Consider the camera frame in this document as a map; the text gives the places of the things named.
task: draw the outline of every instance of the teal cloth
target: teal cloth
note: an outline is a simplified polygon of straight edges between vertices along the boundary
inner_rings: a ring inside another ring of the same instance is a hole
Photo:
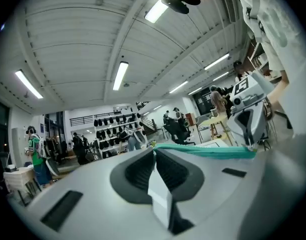
[[[256,155],[256,152],[250,151],[246,147],[239,146],[200,147],[178,144],[157,144],[154,149],[177,150],[191,155],[213,159],[253,159]]]

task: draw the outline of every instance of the ceiling light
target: ceiling light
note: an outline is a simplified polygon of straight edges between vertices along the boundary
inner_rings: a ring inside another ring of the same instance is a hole
[[[21,80],[21,82],[38,98],[43,99],[43,96],[39,94],[39,92],[33,87],[33,85],[29,82],[26,76],[23,74],[21,70],[15,72],[17,77]]]
[[[156,4],[153,5],[151,10],[144,16],[149,22],[155,23],[159,17],[167,10],[168,6],[162,3],[161,0],[158,0]]]
[[[196,93],[197,91],[199,91],[199,90],[201,90],[201,89],[202,89],[202,87],[200,87],[200,88],[198,88],[198,89],[196,89],[196,90],[190,92],[188,95],[191,95],[191,94],[193,94],[193,93]]]
[[[225,54],[223,57],[219,58],[218,60],[214,61],[213,63],[211,63],[210,65],[206,66],[204,69],[208,70],[209,68],[213,67],[215,64],[218,64],[219,62],[223,61],[224,59],[226,59],[227,57],[229,57],[230,54],[227,53]]]
[[[186,85],[188,83],[188,81],[185,81],[184,83],[180,84],[178,87],[176,87],[175,89],[171,90],[169,93],[174,93],[177,89],[181,88],[183,85]]]
[[[219,77],[213,79],[213,82],[216,81],[216,80],[218,80],[218,79],[220,79],[220,78],[222,78],[222,77],[224,77],[224,76],[226,76],[228,73],[229,73],[229,72],[226,72],[226,73],[224,73],[224,74],[221,74]]]
[[[124,77],[124,74],[125,74],[125,72],[128,69],[128,66],[129,66],[129,63],[127,63],[127,62],[121,61],[119,63],[117,75],[116,75],[114,86],[113,86],[113,90],[114,91],[118,91],[119,90],[120,85],[121,85],[122,80],[123,80],[123,77]]]

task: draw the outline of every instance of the table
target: table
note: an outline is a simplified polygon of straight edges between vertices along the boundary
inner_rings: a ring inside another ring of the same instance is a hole
[[[227,148],[228,145],[221,139],[214,139],[199,145],[196,145],[196,147],[201,148]]]
[[[216,130],[216,134],[217,134],[217,129],[215,127],[215,124],[220,123],[222,128],[223,128],[223,131],[225,132],[225,134],[226,134],[226,136],[229,140],[229,142],[231,143],[231,146],[233,146],[233,143],[232,143],[231,138],[228,134],[228,131],[226,130],[226,128],[224,127],[223,122],[222,122],[226,118],[227,118],[226,114],[213,116],[210,119],[203,121],[199,126],[211,126],[211,139],[213,140],[214,139],[214,130]]]
[[[35,179],[35,172],[33,167],[20,167],[17,171],[14,172],[4,172],[3,177],[5,179],[6,185],[10,189],[16,190],[18,192],[19,197],[21,198],[21,201],[24,206],[27,206],[27,203],[24,202],[24,199],[21,195],[21,191],[28,192],[30,197],[33,198],[34,195],[32,193],[32,190],[34,190],[36,194],[36,191],[32,186],[34,183],[38,190],[42,192],[39,184]]]

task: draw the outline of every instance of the chair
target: chair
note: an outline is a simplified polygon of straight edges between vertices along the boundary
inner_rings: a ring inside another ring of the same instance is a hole
[[[188,137],[190,137],[190,131],[182,131],[179,123],[174,120],[169,120],[168,124],[164,125],[164,128],[171,134],[171,139],[176,144],[180,145],[188,145],[195,144],[195,142],[187,142],[185,141]]]

